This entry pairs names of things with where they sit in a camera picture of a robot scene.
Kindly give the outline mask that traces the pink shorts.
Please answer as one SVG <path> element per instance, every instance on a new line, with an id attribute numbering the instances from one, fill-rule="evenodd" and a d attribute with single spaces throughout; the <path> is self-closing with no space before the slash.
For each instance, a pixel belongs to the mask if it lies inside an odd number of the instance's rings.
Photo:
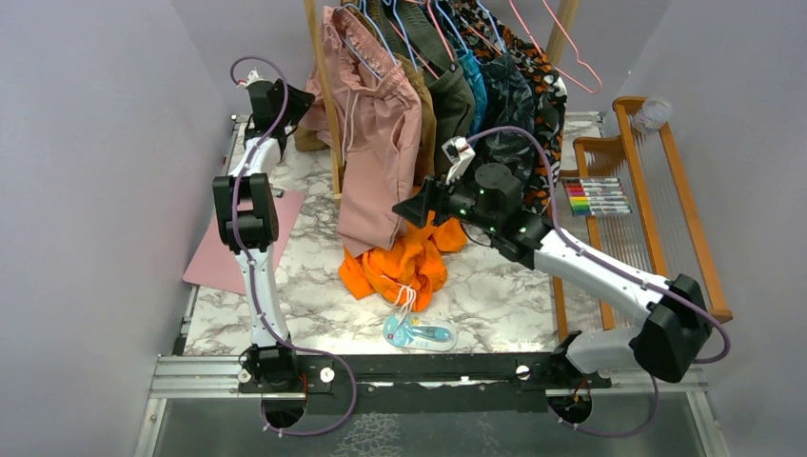
<path id="1" fill-rule="evenodd" d="M 323 9 L 320 42 L 324 63 L 306 82 L 315 100 L 301 126 L 332 146 L 324 97 L 329 89 L 344 157 L 337 232 L 353 257 L 391 249 L 407 230 L 392 208 L 412 191 L 422 129 L 420 96 L 401 62 L 352 9 Z"/>

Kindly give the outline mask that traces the blue wire hanger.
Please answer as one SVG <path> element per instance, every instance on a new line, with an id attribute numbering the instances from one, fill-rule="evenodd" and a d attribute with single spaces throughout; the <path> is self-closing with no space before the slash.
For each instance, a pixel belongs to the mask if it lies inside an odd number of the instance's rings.
<path id="1" fill-rule="evenodd" d="M 348 49 L 376 79 L 383 81 L 403 73 L 401 63 L 386 43 L 380 27 L 365 8 L 346 3 L 334 9 L 332 18 Z"/>

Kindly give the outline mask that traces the pink wire hanger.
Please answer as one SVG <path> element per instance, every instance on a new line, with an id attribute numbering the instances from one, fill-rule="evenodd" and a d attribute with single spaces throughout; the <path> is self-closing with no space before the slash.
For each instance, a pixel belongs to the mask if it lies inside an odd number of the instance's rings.
<path id="1" fill-rule="evenodd" d="M 578 78 L 570 75 L 566 71 L 557 67 L 559 75 L 565 80 L 571 82 L 573 85 L 579 87 L 589 94 L 597 94 L 603 89 L 603 82 L 600 75 L 595 69 L 585 60 L 581 58 L 581 52 L 577 43 L 569 33 L 577 18 L 580 1 L 578 0 L 560 0 L 556 9 L 549 5 L 548 1 L 539 1 L 545 12 L 547 12 L 552 19 L 553 25 L 550 31 L 548 43 L 544 49 L 545 56 L 553 64 L 558 64 L 561 61 L 563 53 L 566 48 L 570 48 L 574 54 L 575 63 L 581 68 L 585 69 L 596 82 L 596 86 L 588 86 L 580 81 Z M 536 40 L 532 31 L 530 30 L 527 22 L 522 17 L 521 11 L 514 1 L 508 1 L 508 6 L 512 13 L 515 15 L 518 23 L 520 24 L 523 32 L 525 33 L 528 41 L 536 49 L 541 49 L 541 44 Z"/>

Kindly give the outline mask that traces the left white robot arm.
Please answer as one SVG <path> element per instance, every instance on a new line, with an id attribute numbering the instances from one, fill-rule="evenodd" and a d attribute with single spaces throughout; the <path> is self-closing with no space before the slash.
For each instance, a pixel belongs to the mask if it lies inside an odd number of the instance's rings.
<path id="1" fill-rule="evenodd" d="M 308 111 L 312 95 L 283 80 L 241 82 L 252 113 L 244 131 L 244 154 L 228 175 L 212 181 L 216 227 L 244 280 L 250 344 L 240 357 L 245 392 L 281 393 L 304 388 L 291 345 L 274 273 L 280 223 L 270 173 L 284 158 L 287 139 Z"/>

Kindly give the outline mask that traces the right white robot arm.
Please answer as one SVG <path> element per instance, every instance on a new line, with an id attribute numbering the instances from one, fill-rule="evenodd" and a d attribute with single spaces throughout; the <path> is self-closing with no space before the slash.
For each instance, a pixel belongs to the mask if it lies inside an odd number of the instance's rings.
<path id="1" fill-rule="evenodd" d="M 457 219 L 482 229 L 505 259 L 566 280 L 630 319 L 630 328 L 569 334 L 546 370 L 561 387 L 619 368 L 641 368 L 677 383 L 711 335 L 713 323 L 695 279 L 681 274 L 670 280 L 585 245 L 526 209 L 520 181 L 502 164 L 483 165 L 472 179 L 451 184 L 427 177 L 413 197 L 392 209 L 418 228 Z"/>

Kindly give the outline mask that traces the dark leaf print shorts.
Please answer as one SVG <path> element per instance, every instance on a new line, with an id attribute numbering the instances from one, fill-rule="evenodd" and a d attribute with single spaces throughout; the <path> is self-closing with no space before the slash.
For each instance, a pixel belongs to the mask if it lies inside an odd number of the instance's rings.
<path id="1" fill-rule="evenodd" d="M 533 127 L 532 89 L 506 50 L 495 18 L 475 1 L 461 1 L 457 6 L 466 44 L 479 61 L 487 93 L 487 108 L 482 129 L 514 126 L 530 131 Z M 521 135 L 500 131 L 478 142 L 485 163 L 507 166 L 521 181 L 526 181 L 534 165 L 531 143 Z"/>

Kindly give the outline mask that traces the blue patterned hanging shorts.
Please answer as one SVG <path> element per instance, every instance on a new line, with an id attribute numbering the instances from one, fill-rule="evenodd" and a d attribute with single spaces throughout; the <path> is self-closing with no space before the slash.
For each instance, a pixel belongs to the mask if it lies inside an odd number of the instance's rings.
<path id="1" fill-rule="evenodd" d="M 480 65 L 460 34 L 459 26 L 456 24 L 454 13 L 449 3 L 447 1 L 436 1 L 436 8 L 449 29 L 451 45 L 457 53 L 459 63 L 464 71 L 464 79 L 473 95 L 475 108 L 469 128 L 469 134 L 473 136 L 477 134 L 482 127 L 488 103 Z"/>

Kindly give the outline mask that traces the dark green hanging shorts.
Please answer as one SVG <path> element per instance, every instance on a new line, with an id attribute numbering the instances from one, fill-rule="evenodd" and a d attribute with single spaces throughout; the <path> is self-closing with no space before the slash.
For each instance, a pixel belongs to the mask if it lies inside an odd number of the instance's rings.
<path id="1" fill-rule="evenodd" d="M 376 23 L 386 43 L 423 71 L 425 86 L 432 98 L 436 117 L 434 168 L 438 175 L 448 171 L 451 162 L 442 145 L 453 137 L 469 134 L 476 108 L 471 88 L 446 35 L 426 18 L 422 9 L 407 1 L 378 1 L 380 17 Z"/>

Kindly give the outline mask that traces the orange camo hanging shorts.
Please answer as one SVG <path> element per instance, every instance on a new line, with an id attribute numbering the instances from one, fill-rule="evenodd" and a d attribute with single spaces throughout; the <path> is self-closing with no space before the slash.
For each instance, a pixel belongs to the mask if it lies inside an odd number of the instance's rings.
<path id="1" fill-rule="evenodd" d="M 524 203 L 544 213 L 550 203 L 549 190 L 557 185 L 561 171 L 563 129 L 567 104 L 567 90 L 558 72 L 544 50 L 521 39 L 513 30 L 482 6 L 479 1 L 462 1 L 462 15 L 474 30 L 490 42 L 503 44 L 516 67 L 533 90 L 533 135 L 546 153 L 549 166 L 545 167 L 536 154 L 536 167 L 530 178 Z"/>

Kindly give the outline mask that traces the packaged blue toothbrush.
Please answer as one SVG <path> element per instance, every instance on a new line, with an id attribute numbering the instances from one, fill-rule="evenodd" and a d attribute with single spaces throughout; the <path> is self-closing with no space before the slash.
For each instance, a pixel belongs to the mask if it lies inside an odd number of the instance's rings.
<path id="1" fill-rule="evenodd" d="M 384 320 L 383 337 L 395 348 L 445 352 L 457 345 L 458 332 L 445 320 L 407 315 L 400 321 L 397 316 L 388 316 Z"/>

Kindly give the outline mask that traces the coloured marker set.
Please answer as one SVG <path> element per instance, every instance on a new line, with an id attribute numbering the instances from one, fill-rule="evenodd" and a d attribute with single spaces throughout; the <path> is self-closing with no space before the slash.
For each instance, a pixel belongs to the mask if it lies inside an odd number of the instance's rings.
<path id="1" fill-rule="evenodd" d="M 562 183 L 574 216 L 607 217 L 632 213 L 619 178 L 564 178 Z"/>

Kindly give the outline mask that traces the pink clipboard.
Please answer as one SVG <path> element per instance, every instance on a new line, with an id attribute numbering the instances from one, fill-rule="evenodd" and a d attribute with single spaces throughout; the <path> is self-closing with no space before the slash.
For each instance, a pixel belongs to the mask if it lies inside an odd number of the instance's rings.
<path id="1" fill-rule="evenodd" d="M 279 239 L 274 244 L 273 268 L 276 269 L 284 255 L 291 231 L 301 212 L 305 194 L 285 190 L 283 195 L 274 198 L 279 216 Z M 194 252 L 183 281 L 195 286 L 214 288 L 240 295 L 246 294 L 246 286 L 234 254 L 222 243 L 216 218 L 211 219 L 207 231 Z"/>

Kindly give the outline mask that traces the wooden dish rack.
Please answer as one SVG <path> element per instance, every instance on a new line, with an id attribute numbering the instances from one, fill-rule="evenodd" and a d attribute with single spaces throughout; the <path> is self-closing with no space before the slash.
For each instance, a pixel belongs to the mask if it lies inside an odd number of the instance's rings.
<path id="1" fill-rule="evenodd" d="M 626 215 L 583 217 L 557 190 L 561 226 L 584 243 L 635 268 L 667 278 L 695 278 L 709 312 L 733 319 L 670 124 L 648 134 L 633 126 L 644 100 L 623 96 L 611 111 L 569 112 L 561 177 L 616 177 L 629 203 Z"/>

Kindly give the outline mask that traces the clear plastic cup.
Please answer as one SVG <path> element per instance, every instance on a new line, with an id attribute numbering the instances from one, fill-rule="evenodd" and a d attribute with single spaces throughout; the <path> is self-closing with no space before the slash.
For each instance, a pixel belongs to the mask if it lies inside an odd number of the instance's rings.
<path id="1" fill-rule="evenodd" d="M 671 118 L 672 104 L 663 97 L 651 96 L 644 100 L 634 114 L 632 127 L 642 134 L 659 131 Z"/>

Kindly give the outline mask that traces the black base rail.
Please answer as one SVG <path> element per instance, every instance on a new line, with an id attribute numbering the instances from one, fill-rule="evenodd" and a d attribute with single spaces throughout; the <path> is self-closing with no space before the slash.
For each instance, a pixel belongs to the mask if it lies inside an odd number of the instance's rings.
<path id="1" fill-rule="evenodd" d="M 300 355 L 295 363 L 244 366 L 238 391 L 270 412 L 308 414 L 546 412 L 547 391 L 572 390 L 582 374 L 557 352 Z"/>

